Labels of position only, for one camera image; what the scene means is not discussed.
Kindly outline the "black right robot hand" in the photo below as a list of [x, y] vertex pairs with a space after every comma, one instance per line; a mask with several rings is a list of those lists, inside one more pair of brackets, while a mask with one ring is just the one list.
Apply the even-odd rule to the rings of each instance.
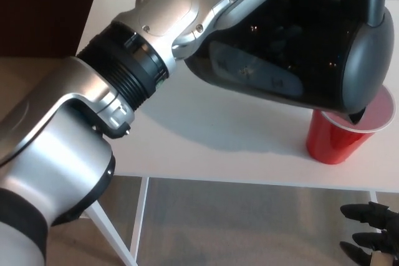
[[398, 265], [398, 213], [376, 202], [340, 207], [348, 219], [366, 223], [379, 232], [358, 232], [355, 242], [341, 241], [344, 254], [357, 265]]

